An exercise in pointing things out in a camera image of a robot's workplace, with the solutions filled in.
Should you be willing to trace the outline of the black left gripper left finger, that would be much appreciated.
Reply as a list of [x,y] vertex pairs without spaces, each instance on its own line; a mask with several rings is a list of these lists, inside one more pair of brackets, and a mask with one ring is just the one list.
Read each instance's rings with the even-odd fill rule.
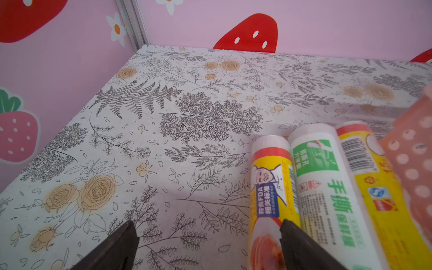
[[127,221],[72,267],[72,270],[131,270],[139,238],[132,221]]

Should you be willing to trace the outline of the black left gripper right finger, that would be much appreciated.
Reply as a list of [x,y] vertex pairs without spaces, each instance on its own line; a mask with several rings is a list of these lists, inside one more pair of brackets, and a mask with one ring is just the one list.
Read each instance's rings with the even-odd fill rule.
[[282,254],[288,270],[346,270],[292,221],[284,220],[280,232]]

